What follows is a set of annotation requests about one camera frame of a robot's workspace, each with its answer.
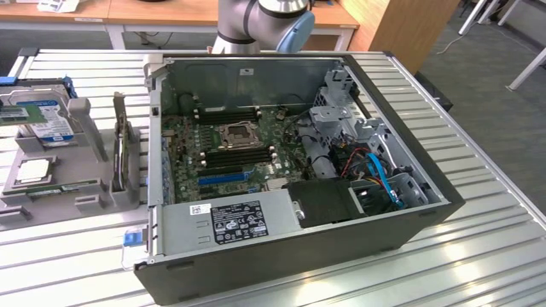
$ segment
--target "warning label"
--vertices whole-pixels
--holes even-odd
[[[210,208],[210,218],[217,244],[268,235],[258,201]]]

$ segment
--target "blue cable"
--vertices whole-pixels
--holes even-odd
[[[378,178],[381,179],[381,182],[382,182],[385,193],[388,194],[388,197],[390,198],[390,201],[397,205],[397,208],[401,209],[401,207],[403,207],[401,201],[396,200],[396,197],[393,196],[394,195],[393,190],[392,190],[388,182],[385,181],[385,175],[384,175],[384,172],[382,172],[382,165],[378,162],[378,159],[376,158],[374,154],[372,154],[369,152],[365,155],[369,157],[369,159],[373,162],[376,172],[378,173]]]

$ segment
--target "barcode sticker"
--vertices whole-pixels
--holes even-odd
[[[189,206],[189,215],[210,213],[210,204],[202,203],[201,205]]]

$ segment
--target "desk leg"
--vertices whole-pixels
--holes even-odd
[[[520,72],[517,75],[517,78],[511,82],[511,84],[507,86],[508,90],[515,91],[523,81],[527,79],[528,75],[535,71],[535,69],[539,67],[539,65],[546,61],[546,48],[541,50],[540,54],[536,56],[536,58],[532,60],[532,62],[527,65],[525,69]]]
[[[337,36],[337,41],[334,43],[334,51],[346,51],[353,31],[354,29],[352,28],[342,28],[341,34]]]
[[[485,11],[483,12],[481,16],[477,19],[479,24],[483,24],[489,15],[492,14],[492,9],[496,7],[497,1],[499,0],[492,0],[491,3],[488,4]]]
[[[125,50],[125,42],[122,41],[124,26],[121,24],[106,24],[105,30],[111,43],[111,49]]]
[[[511,14],[511,11],[513,10],[513,8],[517,5],[519,1],[520,0],[513,0],[513,3],[511,4],[508,10],[505,11],[504,16],[501,16],[501,18],[500,18],[500,20],[497,22],[499,26],[501,26],[504,24],[505,20],[508,19],[509,14]]]
[[[485,1],[487,1],[487,0],[479,0],[479,2],[476,3],[476,6],[473,7],[473,9],[472,9],[472,11],[471,11],[471,13],[469,13],[468,18],[467,18],[467,20],[464,21],[464,24],[463,24],[461,27],[460,27],[459,35],[467,34],[468,29],[469,29],[469,26],[471,26],[471,24],[473,23],[473,19],[476,18],[480,9],[481,9],[483,6],[485,5]]]

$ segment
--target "slotted metal surface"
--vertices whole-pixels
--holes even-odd
[[[531,306],[546,302],[543,216],[425,96],[396,60],[353,54],[467,204],[396,251],[196,299],[178,306]],[[141,128],[145,182],[149,104],[138,52],[42,50],[25,75],[74,78],[98,129],[113,125],[110,96],[125,92]],[[370,114],[370,104],[360,97]],[[15,149],[0,129],[0,185]],[[145,187],[140,197],[145,202]],[[119,264],[124,230],[145,208],[0,232],[0,306],[153,306]],[[250,274],[252,268],[242,274]]]

